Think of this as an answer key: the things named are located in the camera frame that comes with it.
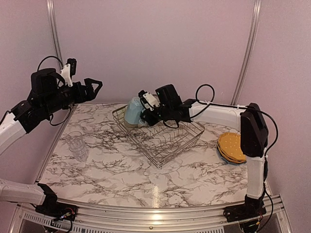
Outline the light blue mug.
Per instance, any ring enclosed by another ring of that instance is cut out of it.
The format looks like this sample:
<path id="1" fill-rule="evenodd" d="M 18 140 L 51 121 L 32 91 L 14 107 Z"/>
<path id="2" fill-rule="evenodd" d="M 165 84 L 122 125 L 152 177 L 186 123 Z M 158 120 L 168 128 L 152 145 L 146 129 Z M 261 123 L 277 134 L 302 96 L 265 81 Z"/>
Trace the light blue mug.
<path id="1" fill-rule="evenodd" d="M 139 97 L 134 97 L 128 103 L 124 114 L 124 125 L 127 128 L 143 127 L 147 122 L 141 119 L 140 115 L 144 111 Z"/>

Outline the clear glass front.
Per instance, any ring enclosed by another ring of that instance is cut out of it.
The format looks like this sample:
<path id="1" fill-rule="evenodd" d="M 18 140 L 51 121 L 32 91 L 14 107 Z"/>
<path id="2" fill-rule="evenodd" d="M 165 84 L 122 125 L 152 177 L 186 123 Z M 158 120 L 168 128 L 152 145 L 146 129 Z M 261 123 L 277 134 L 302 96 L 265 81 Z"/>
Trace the clear glass front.
<path id="1" fill-rule="evenodd" d="M 85 145 L 79 148 L 69 147 L 69 150 L 72 153 L 73 157 L 79 162 L 85 162 L 88 158 L 88 150 Z"/>

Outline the clear glass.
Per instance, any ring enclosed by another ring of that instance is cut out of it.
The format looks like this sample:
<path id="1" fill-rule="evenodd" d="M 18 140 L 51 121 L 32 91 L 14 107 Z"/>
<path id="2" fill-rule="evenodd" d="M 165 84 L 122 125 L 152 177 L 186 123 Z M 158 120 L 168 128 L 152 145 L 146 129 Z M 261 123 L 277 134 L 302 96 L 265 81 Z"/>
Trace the clear glass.
<path id="1" fill-rule="evenodd" d="M 73 131 L 67 134 L 65 141 L 71 151 L 80 151 L 85 146 L 83 135 L 79 131 Z"/>
<path id="2" fill-rule="evenodd" d="M 73 157 L 79 162 L 85 162 L 88 158 L 88 150 L 85 145 L 79 148 L 69 147 L 69 150 L 72 153 Z"/>

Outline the yellow plate back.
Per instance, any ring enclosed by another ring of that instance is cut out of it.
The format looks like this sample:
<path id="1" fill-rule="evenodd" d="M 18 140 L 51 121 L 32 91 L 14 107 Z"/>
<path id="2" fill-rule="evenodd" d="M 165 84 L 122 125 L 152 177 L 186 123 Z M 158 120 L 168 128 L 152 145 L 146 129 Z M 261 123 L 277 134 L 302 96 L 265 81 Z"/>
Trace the yellow plate back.
<path id="1" fill-rule="evenodd" d="M 241 136 L 237 133 L 223 133 L 218 139 L 218 145 L 227 153 L 234 148 L 241 149 Z"/>

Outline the yellow plate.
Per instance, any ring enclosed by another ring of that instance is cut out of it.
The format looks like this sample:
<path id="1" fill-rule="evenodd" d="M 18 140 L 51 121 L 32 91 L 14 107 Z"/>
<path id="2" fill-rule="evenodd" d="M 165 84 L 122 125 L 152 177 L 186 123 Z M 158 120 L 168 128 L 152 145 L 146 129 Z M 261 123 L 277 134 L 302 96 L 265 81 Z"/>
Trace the yellow plate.
<path id="1" fill-rule="evenodd" d="M 234 148 L 233 150 L 230 150 L 229 153 L 227 153 L 226 151 L 223 151 L 219 146 L 217 146 L 217 150 L 219 153 L 222 153 L 224 156 L 232 160 L 236 160 L 236 161 L 246 160 L 246 156 L 243 154 L 240 148 Z"/>
<path id="2" fill-rule="evenodd" d="M 227 153 L 234 148 L 241 149 L 241 136 L 237 133 L 223 133 L 218 139 L 218 145 Z"/>

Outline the yellow plate front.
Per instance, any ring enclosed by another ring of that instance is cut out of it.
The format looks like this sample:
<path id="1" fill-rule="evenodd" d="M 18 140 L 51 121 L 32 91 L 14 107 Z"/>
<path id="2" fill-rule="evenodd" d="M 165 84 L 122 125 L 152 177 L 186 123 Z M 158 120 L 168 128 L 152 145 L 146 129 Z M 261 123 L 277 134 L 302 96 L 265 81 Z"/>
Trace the yellow plate front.
<path id="1" fill-rule="evenodd" d="M 230 150 L 229 153 L 227 153 L 226 151 L 223 151 L 219 146 L 217 146 L 217 150 L 219 153 L 222 153 L 224 156 L 232 160 L 236 160 L 236 161 L 246 160 L 246 156 L 243 154 L 240 148 L 234 148 L 233 150 Z"/>

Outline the clear glass back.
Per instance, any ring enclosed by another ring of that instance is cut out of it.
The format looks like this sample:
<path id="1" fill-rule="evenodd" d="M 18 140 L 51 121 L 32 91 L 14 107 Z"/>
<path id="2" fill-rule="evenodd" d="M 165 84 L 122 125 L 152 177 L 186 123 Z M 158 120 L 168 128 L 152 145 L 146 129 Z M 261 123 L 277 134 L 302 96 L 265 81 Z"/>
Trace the clear glass back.
<path id="1" fill-rule="evenodd" d="M 67 134 L 65 141 L 71 151 L 80 151 L 85 146 L 83 135 L 79 131 L 73 131 Z"/>

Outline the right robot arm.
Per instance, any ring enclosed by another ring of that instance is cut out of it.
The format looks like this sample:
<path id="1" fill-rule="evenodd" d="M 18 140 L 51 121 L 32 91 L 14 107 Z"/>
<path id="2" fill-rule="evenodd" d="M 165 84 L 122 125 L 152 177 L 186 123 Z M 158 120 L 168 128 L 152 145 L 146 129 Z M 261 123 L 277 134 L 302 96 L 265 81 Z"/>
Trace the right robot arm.
<path id="1" fill-rule="evenodd" d="M 150 126 L 169 121 L 204 123 L 226 127 L 231 131 L 219 136 L 217 149 L 229 161 L 240 160 L 247 165 L 247 190 L 244 203 L 225 208 L 229 221 L 265 214 L 268 173 L 268 134 L 263 112 L 256 103 L 248 105 L 218 104 L 200 100 L 198 95 L 182 100 L 173 84 L 158 88 L 155 94 L 141 90 L 138 99 L 143 111 L 140 115 Z"/>

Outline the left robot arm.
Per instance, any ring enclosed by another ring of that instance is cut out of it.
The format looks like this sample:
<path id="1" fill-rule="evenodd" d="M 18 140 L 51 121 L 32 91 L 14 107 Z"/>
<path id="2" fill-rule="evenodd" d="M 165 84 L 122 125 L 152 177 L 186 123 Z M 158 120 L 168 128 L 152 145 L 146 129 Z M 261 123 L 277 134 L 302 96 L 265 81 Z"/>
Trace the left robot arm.
<path id="1" fill-rule="evenodd" d="M 73 82 L 70 72 L 59 74 L 54 68 L 34 72 L 27 99 L 8 110 L 0 121 L 0 152 L 4 153 L 56 112 L 94 100 L 102 86 L 103 82 L 92 78 L 85 78 L 82 83 Z M 51 216 L 57 216 L 62 210 L 57 195 L 45 184 L 1 179 L 0 200 L 42 206 Z"/>

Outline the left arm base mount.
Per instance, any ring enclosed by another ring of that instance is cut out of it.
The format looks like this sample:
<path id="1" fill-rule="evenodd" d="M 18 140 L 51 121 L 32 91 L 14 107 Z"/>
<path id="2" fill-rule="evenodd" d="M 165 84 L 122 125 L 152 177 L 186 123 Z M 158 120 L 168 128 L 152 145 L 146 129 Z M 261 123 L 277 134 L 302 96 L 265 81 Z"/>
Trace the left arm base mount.
<path id="1" fill-rule="evenodd" d="M 37 205 L 35 211 L 46 216 L 53 217 L 55 221 L 69 220 L 74 221 L 77 215 L 76 205 L 56 202 L 52 205 Z"/>

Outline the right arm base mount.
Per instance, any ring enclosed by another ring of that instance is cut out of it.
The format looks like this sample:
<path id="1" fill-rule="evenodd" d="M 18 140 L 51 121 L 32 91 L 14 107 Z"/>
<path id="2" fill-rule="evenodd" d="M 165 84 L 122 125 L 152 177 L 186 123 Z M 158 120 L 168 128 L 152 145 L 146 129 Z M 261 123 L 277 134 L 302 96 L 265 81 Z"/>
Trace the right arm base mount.
<path id="1" fill-rule="evenodd" d="M 224 208 L 223 215 L 227 222 L 234 222 L 254 218 L 266 214 L 265 205 L 261 204 L 258 208 L 253 205 L 239 204 Z"/>

